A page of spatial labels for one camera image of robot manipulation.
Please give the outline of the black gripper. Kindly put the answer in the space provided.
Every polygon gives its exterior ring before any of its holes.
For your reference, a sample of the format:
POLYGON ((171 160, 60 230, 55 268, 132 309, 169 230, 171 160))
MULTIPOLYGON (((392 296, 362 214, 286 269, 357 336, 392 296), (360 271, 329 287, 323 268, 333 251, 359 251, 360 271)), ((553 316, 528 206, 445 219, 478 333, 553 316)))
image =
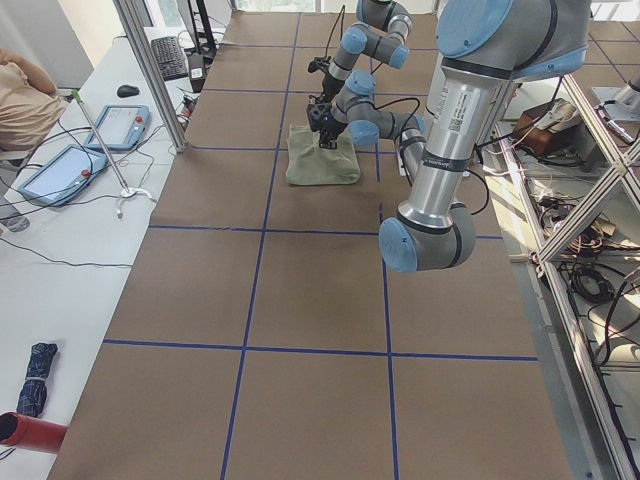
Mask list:
POLYGON ((311 131, 319 133, 319 147, 335 150, 339 135, 348 124, 346 107, 337 103, 314 103, 311 99, 306 113, 311 131))
POLYGON ((316 56, 309 63, 309 73, 321 71, 324 74, 322 81, 322 93, 312 96, 314 103, 331 103, 341 91, 345 83, 345 70, 342 69, 331 57, 316 56))

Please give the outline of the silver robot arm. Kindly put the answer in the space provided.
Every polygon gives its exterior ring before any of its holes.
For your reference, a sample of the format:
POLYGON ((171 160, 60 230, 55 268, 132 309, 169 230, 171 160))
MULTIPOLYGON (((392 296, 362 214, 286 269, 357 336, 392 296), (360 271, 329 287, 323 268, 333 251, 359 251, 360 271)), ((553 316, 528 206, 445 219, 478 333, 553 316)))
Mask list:
POLYGON ((322 92, 311 96, 311 104, 328 104, 343 88, 361 55, 381 64, 400 69, 409 49, 406 41, 412 30, 412 20, 406 8, 396 1, 358 1, 357 22, 347 28, 333 56, 325 49, 315 57, 308 71, 324 74, 322 92))
POLYGON ((354 144, 396 143, 412 183, 409 198, 379 229, 386 265, 398 272, 463 263, 476 241, 468 208, 454 197, 490 112, 494 91, 512 82, 566 75, 584 63, 590 5, 586 1, 450 1, 436 29, 444 82, 433 117, 387 112, 373 102, 374 78, 356 68, 361 56, 400 68, 412 29, 394 1, 362 1, 357 22, 334 57, 316 59, 321 95, 307 116, 323 148, 348 132, 354 144))

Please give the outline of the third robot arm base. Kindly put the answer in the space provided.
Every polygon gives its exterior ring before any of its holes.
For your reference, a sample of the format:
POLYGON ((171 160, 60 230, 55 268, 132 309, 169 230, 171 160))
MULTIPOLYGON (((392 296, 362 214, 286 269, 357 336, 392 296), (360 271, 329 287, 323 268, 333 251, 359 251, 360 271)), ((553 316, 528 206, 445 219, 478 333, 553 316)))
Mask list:
POLYGON ((636 72, 623 87, 592 87, 598 99, 598 107, 605 118, 639 122, 639 72, 636 72))

